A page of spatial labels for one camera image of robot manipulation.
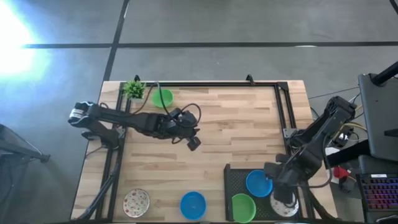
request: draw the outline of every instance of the red object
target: red object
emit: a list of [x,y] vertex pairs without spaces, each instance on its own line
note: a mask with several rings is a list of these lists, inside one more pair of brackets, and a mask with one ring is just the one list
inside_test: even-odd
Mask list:
[[333,169],[333,175],[336,178],[341,179],[343,177],[349,176],[349,172],[341,167],[335,167]]

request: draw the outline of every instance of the black clamp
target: black clamp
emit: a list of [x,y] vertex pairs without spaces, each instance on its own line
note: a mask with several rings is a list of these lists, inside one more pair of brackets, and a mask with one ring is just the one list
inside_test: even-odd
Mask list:
[[283,89],[284,91],[289,90],[289,86],[288,86],[287,82],[278,82],[278,86],[280,89]]
[[247,75],[246,81],[249,81],[251,86],[256,85],[256,83],[254,82],[253,77],[251,75]]
[[136,82],[136,81],[141,81],[141,79],[139,78],[138,75],[136,75],[136,76],[134,76],[134,81],[135,81],[135,82]]

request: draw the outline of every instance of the blue bowl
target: blue bowl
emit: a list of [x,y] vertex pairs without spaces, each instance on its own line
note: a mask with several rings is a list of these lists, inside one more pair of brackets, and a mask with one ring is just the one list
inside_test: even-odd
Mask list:
[[272,191],[272,179],[263,170],[254,170],[246,177],[246,187],[256,197],[266,197]]
[[198,220],[206,212],[206,200],[199,192],[188,192],[180,203],[182,215],[189,220]]

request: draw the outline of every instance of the black tray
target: black tray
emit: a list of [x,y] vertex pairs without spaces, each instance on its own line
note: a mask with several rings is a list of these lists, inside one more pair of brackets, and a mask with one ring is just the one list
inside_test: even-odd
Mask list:
[[224,192],[225,192],[225,213],[227,221],[233,222],[232,215],[232,197],[236,194],[247,194],[253,198],[256,203],[256,216],[253,220],[298,220],[302,218],[302,209],[298,208],[298,212],[292,217],[282,217],[271,207],[270,196],[264,198],[254,197],[246,188],[246,177],[248,174],[255,169],[231,169],[231,166],[227,164],[224,168]]

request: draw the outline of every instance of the plate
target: plate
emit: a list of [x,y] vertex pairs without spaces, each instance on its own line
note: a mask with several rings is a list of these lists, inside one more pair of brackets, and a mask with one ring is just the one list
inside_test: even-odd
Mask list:
[[292,194],[293,202],[287,206],[280,201],[275,200],[274,193],[271,194],[271,207],[274,209],[276,214],[282,217],[292,217],[299,210],[299,201],[296,201],[296,197]]
[[256,216],[256,204],[246,194],[237,194],[232,197],[233,218],[238,223],[249,223]]
[[198,220],[206,212],[206,200],[199,192],[188,192],[181,199],[180,210],[185,218]]
[[272,190],[272,179],[263,170],[254,170],[246,177],[246,188],[256,197],[266,197]]
[[149,195],[145,190],[132,189],[123,200],[123,210],[131,218],[138,218],[149,208]]

